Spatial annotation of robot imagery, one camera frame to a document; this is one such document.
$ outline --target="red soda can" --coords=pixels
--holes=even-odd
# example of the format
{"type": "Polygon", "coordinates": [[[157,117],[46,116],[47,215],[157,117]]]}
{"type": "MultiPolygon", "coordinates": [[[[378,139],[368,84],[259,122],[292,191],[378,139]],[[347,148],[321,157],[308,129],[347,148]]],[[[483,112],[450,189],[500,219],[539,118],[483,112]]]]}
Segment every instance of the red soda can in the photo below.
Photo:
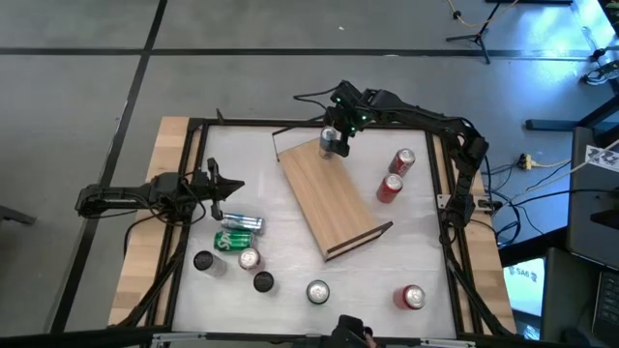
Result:
{"type": "Polygon", "coordinates": [[[389,164],[389,172],[404,177],[408,169],[415,164],[415,153],[411,149],[400,149],[389,164]]]}
{"type": "Polygon", "coordinates": [[[417,285],[406,285],[394,291],[394,304],[400,309],[421,309],[426,304],[426,293],[417,285]]]}
{"type": "Polygon", "coordinates": [[[402,190],[403,181],[398,174],[387,174],[378,187],[376,198],[383,203],[391,203],[402,190]]]}

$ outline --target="desk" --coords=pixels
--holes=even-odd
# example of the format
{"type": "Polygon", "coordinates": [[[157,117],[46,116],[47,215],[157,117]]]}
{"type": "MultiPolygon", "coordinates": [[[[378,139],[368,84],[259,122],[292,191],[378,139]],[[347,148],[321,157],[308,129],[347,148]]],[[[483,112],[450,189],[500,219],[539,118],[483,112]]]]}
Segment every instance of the desk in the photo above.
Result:
{"type": "MultiPolygon", "coordinates": [[[[165,171],[177,171],[184,148],[188,148],[188,143],[191,143],[189,145],[197,145],[199,143],[199,132],[195,132],[190,141],[186,142],[188,125],[191,123],[192,121],[187,117],[164,117],[162,119],[146,176],[147,181],[165,171]]],[[[436,158],[443,159],[442,147],[438,138],[434,138],[434,147],[436,158]]],[[[184,166],[187,172],[191,172],[196,167],[194,162],[197,148],[198,146],[191,146],[188,160],[180,163],[180,166],[184,166]]],[[[442,160],[437,162],[437,172],[442,188],[441,193],[448,193],[447,173],[449,170],[447,170],[442,160]]],[[[483,192],[481,175],[478,174],[473,193],[482,194],[483,192]]],[[[136,218],[146,217],[147,214],[140,213],[136,218]]],[[[490,218],[483,213],[475,213],[473,219],[490,223],[490,218]]],[[[156,220],[149,220],[139,224],[133,230],[109,316],[110,324],[118,323],[124,319],[148,290],[160,263],[162,248],[167,248],[168,251],[175,248],[179,240],[180,229],[176,228],[173,231],[169,244],[163,242],[163,230],[164,226],[156,220]]],[[[492,231],[481,224],[471,222],[465,229],[465,235],[473,277],[478,292],[501,323],[507,329],[514,332],[516,327],[492,231]]],[[[163,324],[165,322],[169,283],[172,280],[169,280],[166,287],[162,290],[156,311],[151,314],[150,318],[143,319],[142,323],[144,320],[150,320],[154,324],[163,324]]],[[[459,291],[459,304],[462,311],[464,330],[472,332],[470,308],[466,295],[461,289],[459,291]]]]}

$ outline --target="gray floor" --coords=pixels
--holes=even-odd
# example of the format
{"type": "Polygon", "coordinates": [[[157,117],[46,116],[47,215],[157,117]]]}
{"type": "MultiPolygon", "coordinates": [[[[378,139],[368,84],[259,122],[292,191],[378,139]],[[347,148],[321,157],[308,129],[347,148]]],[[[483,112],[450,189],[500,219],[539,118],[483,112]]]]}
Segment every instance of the gray floor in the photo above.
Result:
{"type": "MultiPolygon", "coordinates": [[[[466,20],[483,21],[491,5],[455,1],[466,20]]],[[[0,47],[144,45],[156,0],[100,3],[2,0],[0,47]]],[[[596,1],[571,7],[519,5],[491,23],[491,49],[590,50],[615,37],[596,1]]],[[[198,0],[170,1],[159,48],[464,49],[444,37],[474,33],[450,19],[446,2],[198,0]]],[[[0,226],[0,335],[46,330],[70,263],[81,219],[74,201],[97,181],[122,114],[137,57],[0,56],[0,204],[39,217],[32,227],[0,226]]],[[[162,116],[306,119],[319,113],[292,94],[324,90],[341,79],[384,88],[405,101],[469,118],[489,143],[492,166],[520,153],[538,162],[570,156],[568,133],[523,129],[529,118],[576,120],[612,96],[609,86],[578,82],[584,59],[479,57],[202,56],[153,57],[133,113],[114,185],[143,182],[162,116]]],[[[515,171],[502,189],[521,192],[547,169],[515,171]]],[[[494,186],[500,177],[494,177],[494,186]]],[[[539,193],[564,189],[568,180],[539,193]]],[[[567,219],[567,197],[527,205],[543,231],[567,219]]],[[[102,328],[122,266],[122,235],[132,217],[100,223],[68,329],[102,328]]],[[[501,227],[509,211],[494,220],[501,227]]],[[[526,221],[519,240],[537,232],[526,221]]]]}

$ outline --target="table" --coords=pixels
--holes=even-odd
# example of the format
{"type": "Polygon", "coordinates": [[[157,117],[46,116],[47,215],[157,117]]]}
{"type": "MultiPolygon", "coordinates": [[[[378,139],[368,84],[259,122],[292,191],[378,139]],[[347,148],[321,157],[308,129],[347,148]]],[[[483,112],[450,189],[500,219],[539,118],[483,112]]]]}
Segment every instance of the table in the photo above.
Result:
{"type": "MultiPolygon", "coordinates": [[[[226,125],[251,126],[253,120],[226,120],[226,125]]],[[[269,123],[269,121],[261,122],[261,125],[269,123]]],[[[273,125],[280,125],[281,122],[273,121],[273,125]]],[[[179,161],[183,153],[188,154],[186,161],[181,161],[180,167],[186,172],[191,172],[195,168],[199,168],[201,163],[196,165],[195,158],[198,156],[200,142],[200,132],[189,132],[188,129],[197,129],[200,125],[199,120],[190,119],[187,117],[164,117],[160,125],[159,134],[151,157],[147,180],[151,177],[165,171],[177,171],[179,169],[179,161]]],[[[437,159],[443,159],[442,146],[440,140],[433,138],[431,145],[435,148],[434,154],[437,159]]],[[[437,161],[437,174],[440,178],[441,193],[448,193],[448,173],[453,172],[444,165],[443,160],[437,161]]],[[[475,181],[474,194],[483,194],[483,184],[480,174],[475,181]]],[[[145,217],[147,213],[142,213],[137,218],[145,217]]],[[[490,223],[490,219],[483,213],[475,213],[473,219],[490,223]]],[[[164,238],[164,228],[158,221],[149,220],[138,225],[134,231],[129,243],[127,257],[121,272],[114,304],[112,306],[109,323],[117,323],[124,319],[136,305],[148,287],[151,285],[155,272],[161,267],[160,255],[162,250],[163,255],[170,254],[170,251],[175,248],[179,238],[182,238],[180,228],[175,228],[170,231],[168,240],[164,238]]],[[[491,311],[499,318],[501,323],[511,331],[515,331],[514,319],[509,305],[509,299],[503,280],[503,270],[498,257],[496,243],[492,231],[487,227],[471,222],[465,228],[466,245],[465,250],[470,256],[470,264],[472,274],[475,280],[476,288],[482,298],[485,300],[491,311]]],[[[164,324],[166,319],[173,315],[170,310],[170,304],[175,306],[175,297],[169,296],[170,283],[180,281],[180,277],[172,278],[162,293],[157,302],[155,310],[150,312],[142,320],[142,323],[149,324],[164,324]]],[[[462,312],[463,330],[472,332],[473,319],[471,310],[464,292],[459,290],[459,308],[462,312]]]]}

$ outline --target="wooden board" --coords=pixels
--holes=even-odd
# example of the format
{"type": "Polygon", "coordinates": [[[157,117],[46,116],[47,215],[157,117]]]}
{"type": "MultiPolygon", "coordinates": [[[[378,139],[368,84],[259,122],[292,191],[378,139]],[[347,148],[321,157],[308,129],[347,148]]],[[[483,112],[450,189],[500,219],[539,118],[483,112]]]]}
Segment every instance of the wooden board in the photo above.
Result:
{"type": "MultiPolygon", "coordinates": [[[[436,136],[434,136],[434,149],[438,162],[438,173],[442,188],[441,193],[449,194],[447,171],[445,170],[444,161],[442,160],[443,150],[441,141],[436,136]]],[[[454,175],[457,176],[457,169],[455,167],[454,175]]],[[[484,181],[482,180],[480,172],[477,172],[475,176],[472,193],[474,195],[486,194],[484,190],[484,181]]],[[[492,225],[490,216],[482,212],[473,213],[472,219],[492,225]]],[[[501,266],[496,241],[494,240],[494,232],[478,222],[471,221],[464,228],[464,233],[466,234],[469,258],[473,269],[473,280],[475,281],[477,292],[482,299],[484,299],[490,311],[496,315],[501,324],[512,333],[515,333],[516,323],[514,322],[510,299],[507,295],[507,288],[505,287],[503,266],[501,266]]],[[[454,243],[454,252],[459,261],[457,243],[454,243]]],[[[458,286],[458,296],[460,308],[462,310],[464,330],[468,333],[472,333],[473,324],[471,321],[471,309],[469,307],[468,297],[461,286],[458,286]]],[[[491,334],[486,325],[484,325],[484,333],[491,334]]]]}
{"type": "Polygon", "coordinates": [[[279,153],[311,233],[325,260],[376,238],[381,231],[345,244],[377,227],[376,220],[352,183],[340,158],[318,156],[318,139],[279,153]]]}
{"type": "MultiPolygon", "coordinates": [[[[163,117],[153,149],[153,155],[146,176],[147,181],[156,174],[165,171],[176,171],[183,150],[187,130],[188,117],[163,117]]],[[[438,174],[443,193],[447,193],[447,173],[443,165],[443,152],[440,141],[435,138],[435,153],[438,161],[438,174]]],[[[192,165],[194,156],[190,156],[192,165]]],[[[473,192],[478,195],[485,193],[481,175],[478,173],[473,185],[473,192]]],[[[490,218],[482,213],[475,213],[474,219],[491,224],[490,218]]],[[[152,284],[162,245],[163,226],[157,221],[145,222],[134,229],[129,243],[127,257],[120,276],[109,323],[118,323],[124,319],[131,309],[137,305],[144,292],[152,284]]],[[[471,222],[465,228],[466,238],[473,268],[473,277],[482,299],[501,323],[513,333],[516,332],[514,316],[507,296],[503,268],[492,231],[487,227],[471,222]]],[[[160,304],[166,300],[162,296],[160,304]]],[[[464,318],[464,329],[472,333],[470,309],[466,295],[459,291],[460,307],[464,318]]],[[[160,323],[164,306],[159,306],[157,323],[160,323]]]]}

